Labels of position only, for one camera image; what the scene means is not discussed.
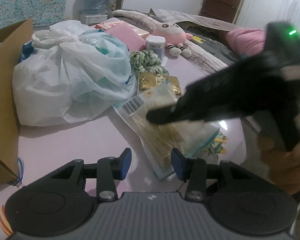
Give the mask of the person right hand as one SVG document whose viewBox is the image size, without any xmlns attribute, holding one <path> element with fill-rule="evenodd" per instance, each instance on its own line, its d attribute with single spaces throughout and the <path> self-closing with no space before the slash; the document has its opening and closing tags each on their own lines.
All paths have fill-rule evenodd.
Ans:
<svg viewBox="0 0 300 240">
<path fill-rule="evenodd" d="M 261 161 L 269 167 L 269 179 L 280 189 L 293 195 L 300 191 L 300 142 L 290 152 L 276 148 L 275 142 L 266 133 L 258 136 Z"/>
</svg>

